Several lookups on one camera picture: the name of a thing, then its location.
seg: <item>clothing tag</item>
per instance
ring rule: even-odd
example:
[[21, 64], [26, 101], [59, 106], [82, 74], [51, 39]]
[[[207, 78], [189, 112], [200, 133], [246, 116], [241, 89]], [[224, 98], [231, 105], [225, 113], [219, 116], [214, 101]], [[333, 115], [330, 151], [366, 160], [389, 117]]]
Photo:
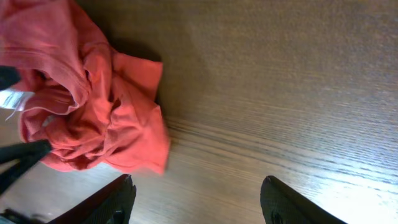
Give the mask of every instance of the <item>clothing tag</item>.
[[35, 93], [29, 91], [18, 91], [7, 89], [0, 91], [0, 108], [14, 109], [22, 111], [25, 107], [25, 102]]

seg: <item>red cloth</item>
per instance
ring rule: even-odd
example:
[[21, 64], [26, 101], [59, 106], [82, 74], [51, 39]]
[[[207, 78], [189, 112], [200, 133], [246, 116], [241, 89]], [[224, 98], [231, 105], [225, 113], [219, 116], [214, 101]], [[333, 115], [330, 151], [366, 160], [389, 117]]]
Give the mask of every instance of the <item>red cloth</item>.
[[15, 88], [35, 92], [19, 129], [23, 141], [51, 142], [44, 164], [163, 173], [170, 141], [154, 103], [161, 63], [113, 50], [68, 0], [1, 0], [0, 44], [0, 64], [21, 73]]

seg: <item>wood grain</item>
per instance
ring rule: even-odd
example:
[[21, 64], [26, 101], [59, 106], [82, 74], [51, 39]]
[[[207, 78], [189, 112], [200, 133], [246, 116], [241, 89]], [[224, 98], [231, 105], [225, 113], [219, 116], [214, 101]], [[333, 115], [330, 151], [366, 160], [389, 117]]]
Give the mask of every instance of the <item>wood grain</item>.
[[[397, 1], [79, 3], [116, 49], [164, 63], [170, 160], [133, 174], [131, 223], [264, 223], [266, 175], [346, 222], [398, 222]], [[118, 175], [39, 165], [2, 207], [49, 220]]]

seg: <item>table surface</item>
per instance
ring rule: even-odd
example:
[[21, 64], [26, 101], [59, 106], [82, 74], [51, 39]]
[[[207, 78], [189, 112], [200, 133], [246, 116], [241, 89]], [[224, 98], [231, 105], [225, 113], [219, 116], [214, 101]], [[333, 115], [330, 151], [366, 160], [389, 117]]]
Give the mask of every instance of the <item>table surface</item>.
[[[133, 174], [131, 223], [264, 223], [267, 175], [346, 222], [398, 222], [397, 1], [80, 4], [117, 50], [164, 63], [169, 164]], [[39, 164], [0, 207], [51, 220], [119, 175]]]

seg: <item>wooden table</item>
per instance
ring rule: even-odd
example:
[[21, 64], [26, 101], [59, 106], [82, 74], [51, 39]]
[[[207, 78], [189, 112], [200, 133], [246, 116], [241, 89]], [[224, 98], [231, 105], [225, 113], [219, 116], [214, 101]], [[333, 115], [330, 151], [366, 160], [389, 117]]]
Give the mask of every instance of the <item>wooden table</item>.
[[[170, 160], [133, 175], [132, 223], [264, 223], [267, 175], [346, 222], [398, 223], [397, 1], [80, 3], [116, 49], [164, 63]], [[50, 220], [118, 175], [39, 165], [1, 206]]]

